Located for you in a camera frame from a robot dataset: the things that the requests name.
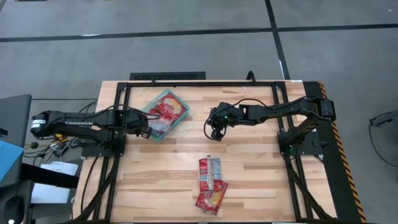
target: white paper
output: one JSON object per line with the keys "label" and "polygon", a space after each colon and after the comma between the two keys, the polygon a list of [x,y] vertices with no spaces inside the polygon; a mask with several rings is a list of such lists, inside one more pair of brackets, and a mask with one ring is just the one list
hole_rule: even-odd
{"label": "white paper", "polygon": [[[78,166],[66,162],[52,162],[42,164],[43,169],[61,172],[68,175],[75,175]],[[55,187],[45,184],[35,184],[32,192],[31,203],[67,203],[70,189]]]}

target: red snack bag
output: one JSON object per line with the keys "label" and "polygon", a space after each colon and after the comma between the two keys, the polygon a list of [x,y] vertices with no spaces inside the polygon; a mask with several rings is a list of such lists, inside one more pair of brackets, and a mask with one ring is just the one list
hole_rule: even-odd
{"label": "red snack bag", "polygon": [[225,181],[221,181],[221,185],[221,191],[200,192],[197,203],[195,205],[198,208],[202,209],[203,212],[217,215],[218,209],[220,208],[221,202],[223,201],[228,183]]}
{"label": "red snack bag", "polygon": [[170,116],[173,121],[178,120],[187,110],[171,93],[156,101],[155,109],[164,116]]}
{"label": "red snack bag", "polygon": [[222,189],[221,164],[219,158],[203,158],[199,160],[200,191]]}

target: butcher block tabletop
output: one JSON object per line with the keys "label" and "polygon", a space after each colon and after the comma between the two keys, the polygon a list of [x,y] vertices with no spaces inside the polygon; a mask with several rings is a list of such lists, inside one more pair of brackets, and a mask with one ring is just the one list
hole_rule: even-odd
{"label": "butcher block tabletop", "polygon": [[[103,82],[96,110],[113,105],[118,82]],[[302,82],[286,81],[289,101],[305,96]],[[190,114],[164,140],[154,142],[127,135],[120,158],[111,222],[271,222],[295,221],[285,162],[279,153],[276,119],[257,126],[228,128],[221,142],[203,134],[203,123],[220,102],[236,103],[255,98],[274,104],[269,86],[177,86],[132,87],[129,106],[143,109],[163,90],[169,89],[190,107]],[[258,104],[245,101],[244,104]],[[293,116],[295,126],[305,117]],[[199,191],[198,160],[219,157],[221,175],[229,183],[217,215],[195,206]],[[323,163],[314,156],[302,156],[307,186],[323,209],[336,212]],[[103,158],[98,158],[90,175],[83,206],[98,188]],[[81,197],[94,158],[86,158],[78,184],[73,215],[80,214]],[[302,216],[305,206],[297,189]],[[106,192],[99,218],[104,217]]]}

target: snack package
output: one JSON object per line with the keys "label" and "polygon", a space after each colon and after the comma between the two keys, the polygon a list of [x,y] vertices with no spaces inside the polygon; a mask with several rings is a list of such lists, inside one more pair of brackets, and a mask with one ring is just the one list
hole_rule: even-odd
{"label": "snack package", "polygon": [[222,189],[221,164],[219,158],[206,157],[199,160],[200,191]]}
{"label": "snack package", "polygon": [[150,137],[160,141],[188,115],[189,106],[170,90],[164,90],[143,111],[160,116],[159,119],[148,120],[148,125],[152,128]]}
{"label": "snack package", "polygon": [[203,212],[217,215],[218,209],[220,208],[221,202],[223,201],[227,186],[227,182],[221,181],[220,191],[200,192],[195,205],[198,208],[202,209]]}
{"label": "snack package", "polygon": [[157,111],[163,116],[171,117],[173,121],[178,120],[187,110],[171,93],[164,95],[155,104]]}

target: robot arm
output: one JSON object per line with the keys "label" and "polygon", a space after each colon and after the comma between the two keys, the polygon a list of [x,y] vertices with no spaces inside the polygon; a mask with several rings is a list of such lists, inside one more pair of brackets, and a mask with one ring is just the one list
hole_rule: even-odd
{"label": "robot arm", "polygon": [[334,121],[335,107],[331,100],[317,97],[302,97],[289,103],[280,105],[235,105],[221,102],[218,107],[211,109],[206,124],[213,129],[212,140],[220,141],[227,127],[235,125],[254,126],[267,119],[280,118],[289,115],[304,115],[307,119],[298,127],[288,131],[289,144],[302,144],[305,135],[312,131],[320,121]]}
{"label": "robot arm", "polygon": [[[128,110],[103,110],[97,113],[64,113],[44,111],[32,117],[30,132],[35,138],[64,134],[92,139],[97,143],[111,143],[115,133],[141,135],[149,138],[148,114],[129,108]],[[92,125],[99,129],[82,126]]]}

